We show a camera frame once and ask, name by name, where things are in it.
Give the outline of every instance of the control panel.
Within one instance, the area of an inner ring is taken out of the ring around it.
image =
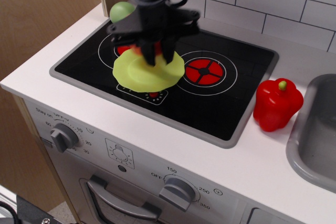
[[[58,152],[85,159],[180,211],[232,223],[239,200],[225,188],[65,113],[25,102],[40,137]]]

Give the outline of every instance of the black stovetop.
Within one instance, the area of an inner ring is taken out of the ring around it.
[[[108,25],[50,74],[220,147],[236,144],[253,110],[254,93],[278,60],[275,52],[201,31],[177,43],[176,52],[185,62],[177,85],[159,93],[136,93],[112,75],[121,48],[111,45]]]

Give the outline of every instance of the gray knob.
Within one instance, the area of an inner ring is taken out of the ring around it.
[[[66,149],[71,149],[78,143],[78,137],[69,127],[64,124],[56,124],[51,130],[51,138],[59,152],[63,153]]]
[[[160,191],[159,197],[186,212],[195,198],[193,188],[178,178],[169,178]]]

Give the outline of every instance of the red pepper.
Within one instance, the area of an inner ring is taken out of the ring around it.
[[[292,81],[268,80],[257,89],[253,117],[262,130],[271,132],[285,127],[302,105],[303,96]]]

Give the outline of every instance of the gray sink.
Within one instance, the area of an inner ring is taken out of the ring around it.
[[[302,178],[336,193],[336,74],[308,85],[286,154]]]

